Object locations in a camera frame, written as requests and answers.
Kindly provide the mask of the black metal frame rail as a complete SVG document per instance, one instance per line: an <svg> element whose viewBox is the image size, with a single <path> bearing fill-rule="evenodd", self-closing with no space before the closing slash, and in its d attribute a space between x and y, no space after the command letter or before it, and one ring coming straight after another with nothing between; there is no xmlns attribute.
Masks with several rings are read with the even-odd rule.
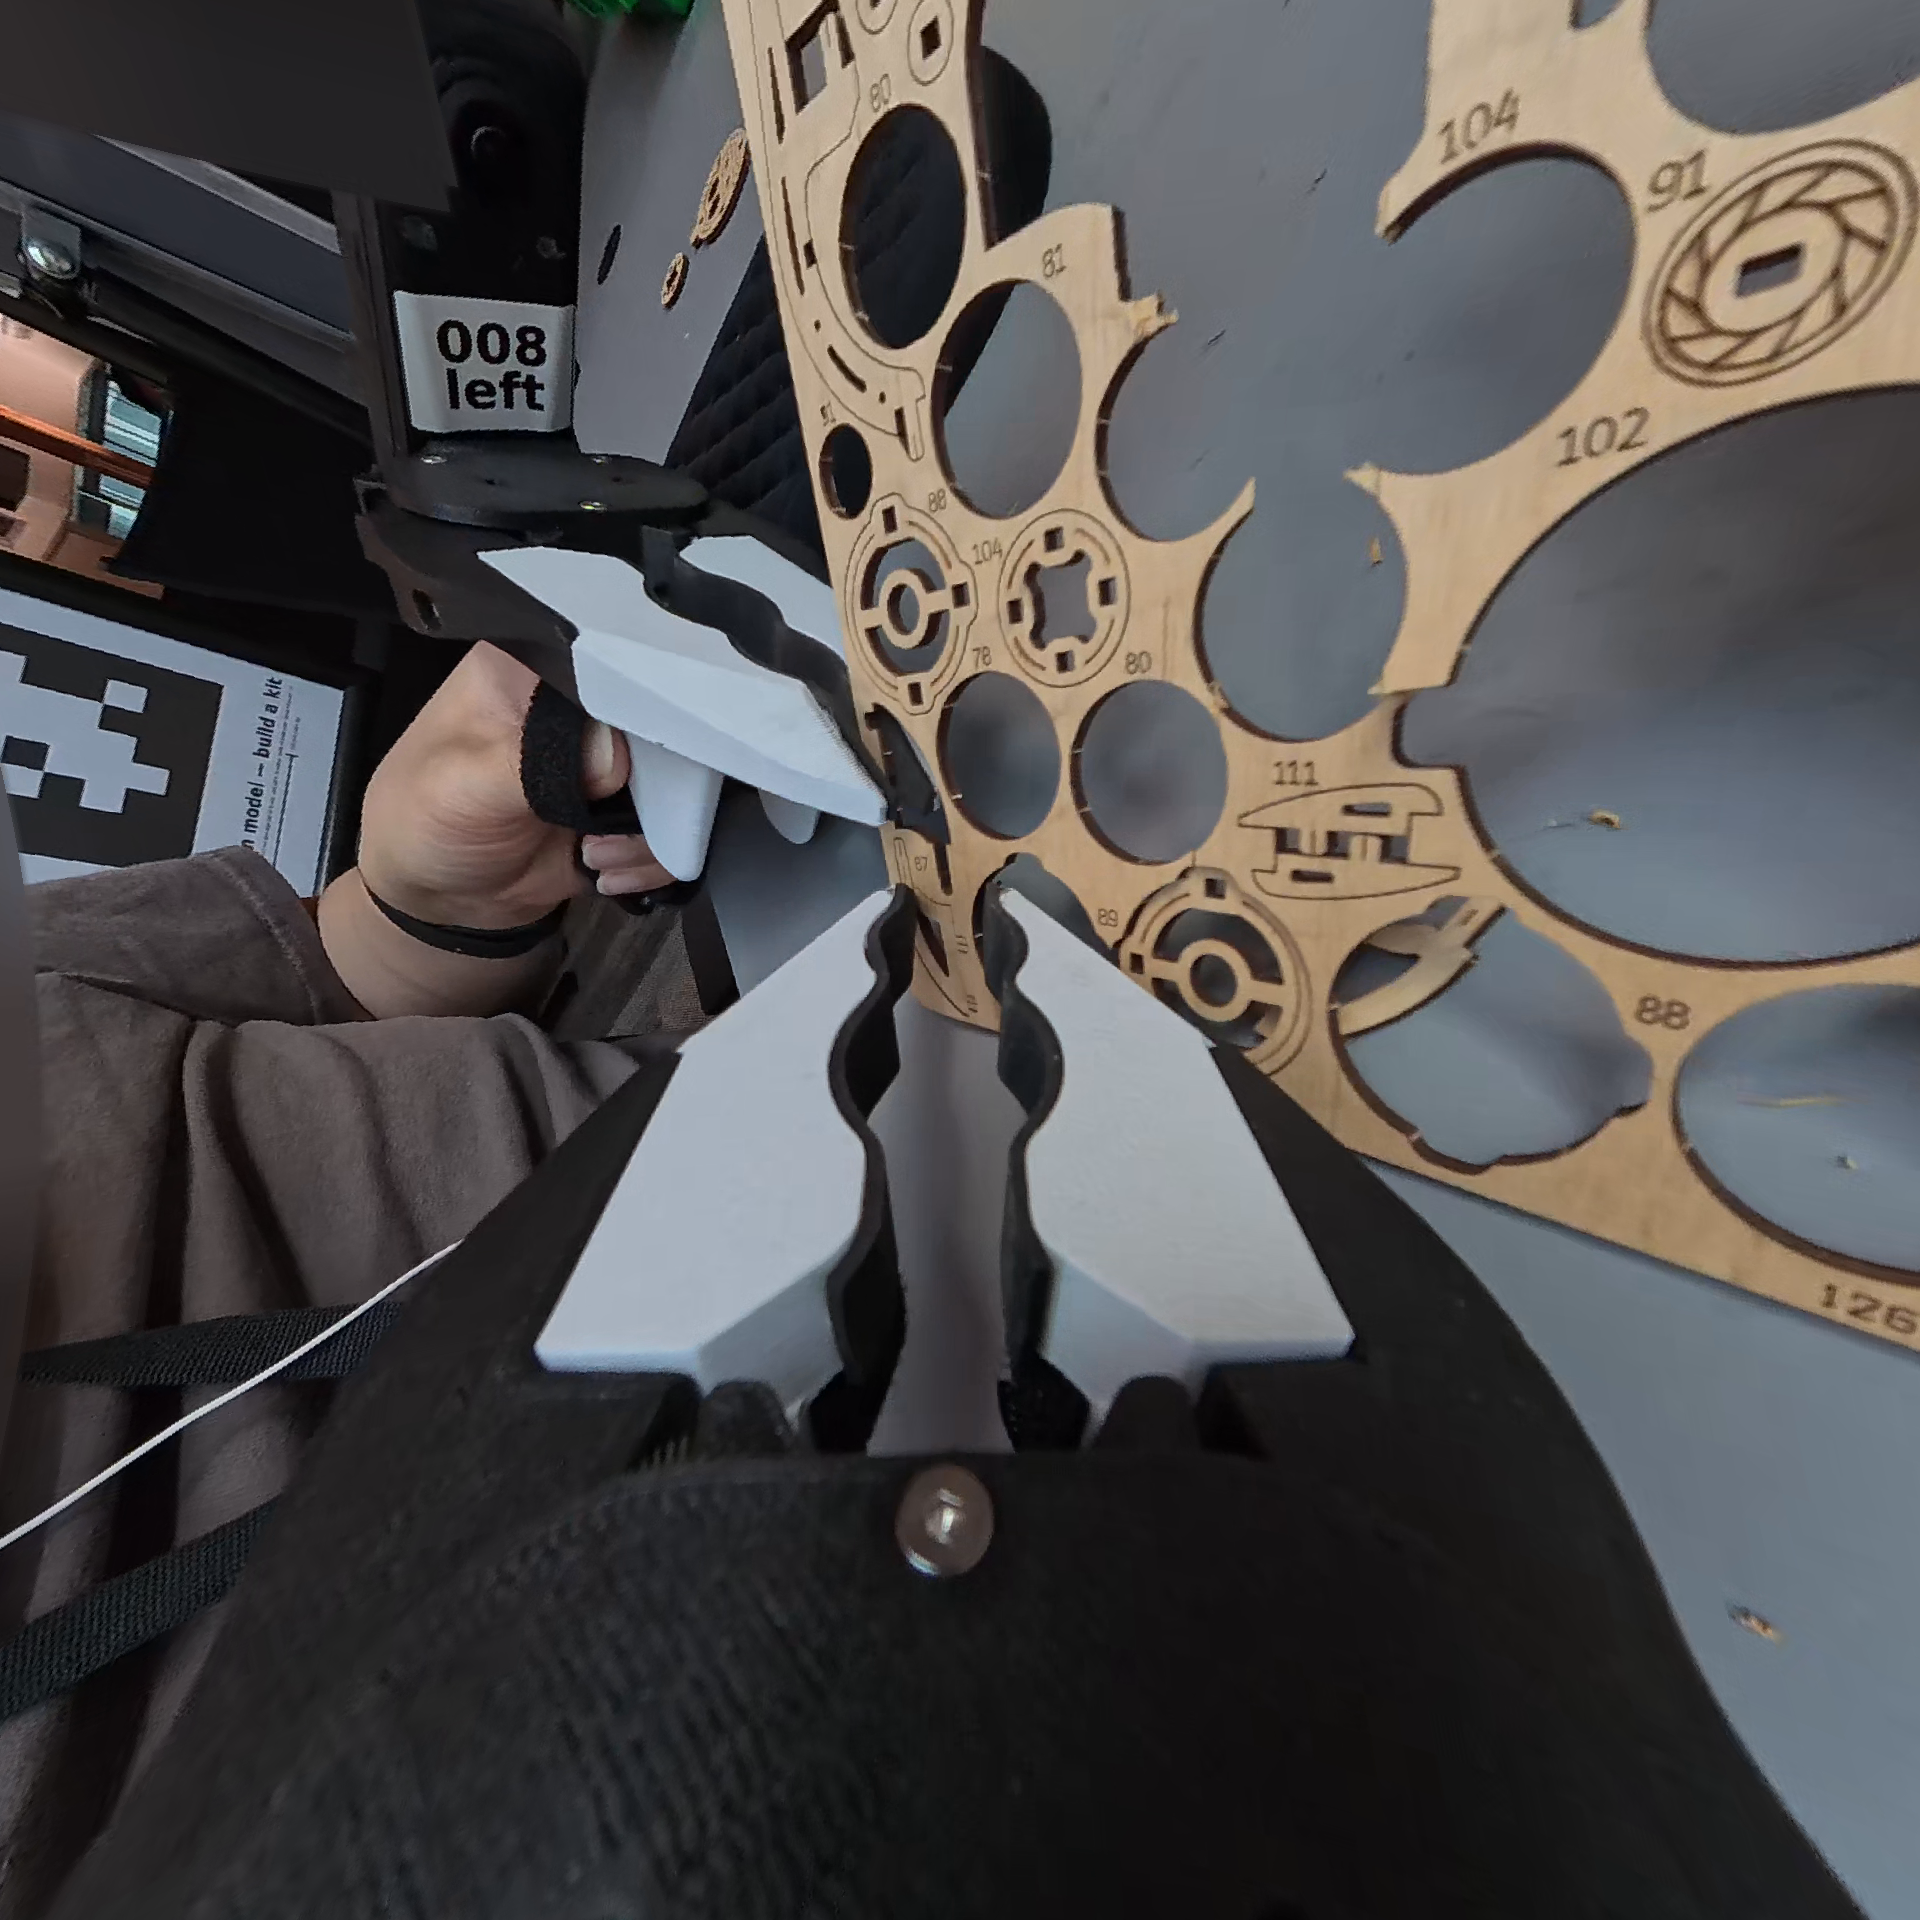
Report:
<svg viewBox="0 0 1920 1920"><path fill-rule="evenodd" d="M347 352L352 314L328 219L206 160L21 118L3 127L5 207L83 232L88 267L286 362Z"/></svg>

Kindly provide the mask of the person's left forearm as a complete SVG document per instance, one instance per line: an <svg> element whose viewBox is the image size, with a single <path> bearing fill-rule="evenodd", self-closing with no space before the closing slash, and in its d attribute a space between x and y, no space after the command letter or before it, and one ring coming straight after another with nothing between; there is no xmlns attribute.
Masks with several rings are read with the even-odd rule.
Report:
<svg viewBox="0 0 1920 1920"><path fill-rule="evenodd" d="M731 964L704 899L680 903L670 882L637 896L605 896L595 875L582 881L582 892L567 900L562 936L518 963L459 961L400 936L349 936L338 951L326 950L323 932L319 942L362 1016L373 1019L525 1014L602 1039L635 1034L645 1018L690 1028L731 1003ZM317 930L323 899L311 903Z"/></svg>

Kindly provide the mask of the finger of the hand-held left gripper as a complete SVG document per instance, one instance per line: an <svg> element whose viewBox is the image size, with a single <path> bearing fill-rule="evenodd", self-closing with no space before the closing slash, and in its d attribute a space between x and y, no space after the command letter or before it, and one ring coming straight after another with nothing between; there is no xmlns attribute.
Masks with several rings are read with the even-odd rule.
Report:
<svg viewBox="0 0 1920 1920"><path fill-rule="evenodd" d="M664 576L671 614L719 631L757 665L804 684L845 684L831 591L747 536L684 545Z"/></svg>
<svg viewBox="0 0 1920 1920"><path fill-rule="evenodd" d="M482 562L574 631L572 672L590 719L722 778L831 816L879 825L879 787L803 681L743 657L722 631L661 609L630 562L557 547Z"/></svg>

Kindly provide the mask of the person's left hand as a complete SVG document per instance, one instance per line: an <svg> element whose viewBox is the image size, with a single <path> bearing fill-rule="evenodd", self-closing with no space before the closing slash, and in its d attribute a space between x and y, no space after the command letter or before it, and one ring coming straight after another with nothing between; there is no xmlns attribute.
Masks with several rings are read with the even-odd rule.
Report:
<svg viewBox="0 0 1920 1920"><path fill-rule="evenodd" d="M396 936L379 913L436 927L518 929L547 918L595 875L605 896L670 882L645 839L598 833L576 857L574 833L524 798L520 734L536 675L475 643L378 767L363 803L356 867L319 900L332 953L347 937Z"/></svg>

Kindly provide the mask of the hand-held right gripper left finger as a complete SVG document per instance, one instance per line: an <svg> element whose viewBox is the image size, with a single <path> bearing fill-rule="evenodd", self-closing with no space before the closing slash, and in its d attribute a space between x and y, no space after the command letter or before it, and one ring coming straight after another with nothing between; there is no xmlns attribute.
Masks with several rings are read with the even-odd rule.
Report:
<svg viewBox="0 0 1920 1920"><path fill-rule="evenodd" d="M915 974L903 886L845 913L688 1040L535 1344L550 1374L771 1387L859 1454L904 1342L870 1116Z"/></svg>

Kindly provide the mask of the laser-cut plywood parts sheet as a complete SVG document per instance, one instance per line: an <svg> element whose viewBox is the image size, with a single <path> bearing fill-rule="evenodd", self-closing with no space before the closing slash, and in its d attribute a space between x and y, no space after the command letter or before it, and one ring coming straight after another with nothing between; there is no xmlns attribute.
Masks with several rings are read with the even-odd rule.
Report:
<svg viewBox="0 0 1920 1920"><path fill-rule="evenodd" d="M1413 696L1451 684L1507 576L1581 505L1717 431L1915 384L1915 84L1736 136L1678 111L1651 4L1434 4L1423 129L1375 227L1501 163L1598 166L1634 263L1590 371L1496 455L1363 467L1406 609L1372 708L1285 744L1230 708L1203 643L1255 488L1158 542L1114 498L1123 379L1173 316L1134 298L1119 215L1010 232L991 204L980 4L722 4L826 556L870 745L935 767L951 848L893 828L926 920L915 992L994 1028L976 905L1013 854L1063 878L1119 970L1212 1026L1370 1160L1915 1351L1915 1283L1819 1252L1709 1176L1682 1070L1791 992L1915 988L1915 947L1836 961L1654 956L1559 914L1494 854L1447 768L1403 761ZM1605 990L1647 1094L1584 1143L1467 1170L1363 1088L1356 1039L1454 985L1514 920Z"/></svg>

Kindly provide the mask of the black quilted pad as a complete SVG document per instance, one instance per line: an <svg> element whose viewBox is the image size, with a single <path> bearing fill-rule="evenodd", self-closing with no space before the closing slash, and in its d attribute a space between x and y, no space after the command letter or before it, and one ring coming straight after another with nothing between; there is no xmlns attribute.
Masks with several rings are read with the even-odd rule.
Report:
<svg viewBox="0 0 1920 1920"><path fill-rule="evenodd" d="M1042 210L1048 120L1042 97L994 48L979 51L976 84L991 219L1008 236ZM858 287L887 340L911 343L944 314L967 208L939 127L923 113L893 114L859 168L852 223ZM664 462L747 515L819 582L828 576L766 247L736 288Z"/></svg>

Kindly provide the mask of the framed black-white marker sign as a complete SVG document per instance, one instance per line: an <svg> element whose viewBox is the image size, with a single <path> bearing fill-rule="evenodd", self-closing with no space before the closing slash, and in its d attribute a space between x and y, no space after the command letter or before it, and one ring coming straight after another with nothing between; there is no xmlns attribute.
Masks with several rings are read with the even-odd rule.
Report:
<svg viewBox="0 0 1920 1920"><path fill-rule="evenodd" d="M3 734L21 875L250 848L323 886L346 696L3 592Z"/></svg>

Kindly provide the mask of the black wrist band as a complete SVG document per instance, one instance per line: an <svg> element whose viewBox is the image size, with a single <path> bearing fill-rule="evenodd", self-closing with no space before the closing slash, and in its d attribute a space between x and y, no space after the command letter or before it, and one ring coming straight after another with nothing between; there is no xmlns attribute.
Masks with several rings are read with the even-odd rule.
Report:
<svg viewBox="0 0 1920 1920"><path fill-rule="evenodd" d="M562 936L568 913L567 903L560 903L536 920L502 929L431 922L410 914L400 905L387 900L363 873L355 872L352 878L359 881L362 895L368 899L379 920L387 922L400 937L427 950L430 953L486 964L518 963L520 958L530 958L550 947Z"/></svg>

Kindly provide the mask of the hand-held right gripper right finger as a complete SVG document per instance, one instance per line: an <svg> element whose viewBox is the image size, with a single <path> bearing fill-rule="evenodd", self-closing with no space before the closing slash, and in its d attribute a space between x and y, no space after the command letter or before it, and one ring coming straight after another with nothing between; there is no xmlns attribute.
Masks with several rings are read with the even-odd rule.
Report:
<svg viewBox="0 0 1920 1920"><path fill-rule="evenodd" d="M1330 1361L1352 1326L1215 1047L1054 918L989 889L999 1080L1024 1111L1002 1225L1018 1449L1077 1449L1139 1379Z"/></svg>

